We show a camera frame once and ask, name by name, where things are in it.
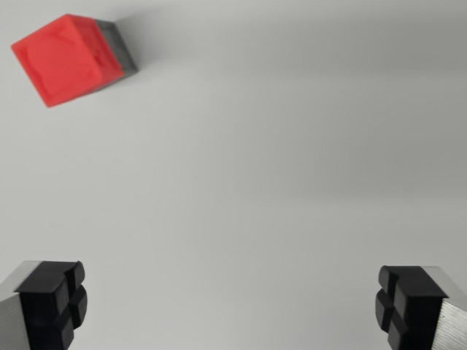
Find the black-padded silver gripper left finger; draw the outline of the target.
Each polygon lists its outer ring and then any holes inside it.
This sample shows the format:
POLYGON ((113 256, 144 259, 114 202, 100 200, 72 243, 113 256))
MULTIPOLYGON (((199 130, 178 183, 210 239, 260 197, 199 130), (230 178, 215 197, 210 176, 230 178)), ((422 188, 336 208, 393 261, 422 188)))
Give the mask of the black-padded silver gripper left finger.
POLYGON ((68 349, 88 307, 80 261, 19 264, 1 282, 1 348, 68 349))

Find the black-padded silver gripper right finger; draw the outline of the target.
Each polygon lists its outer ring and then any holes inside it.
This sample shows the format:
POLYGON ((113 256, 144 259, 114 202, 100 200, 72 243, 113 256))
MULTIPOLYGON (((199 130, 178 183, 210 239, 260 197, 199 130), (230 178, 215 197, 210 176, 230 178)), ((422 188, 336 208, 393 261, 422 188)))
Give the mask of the black-padded silver gripper right finger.
POLYGON ((466 293, 437 266, 379 270, 375 315, 392 349, 465 349, 466 293))

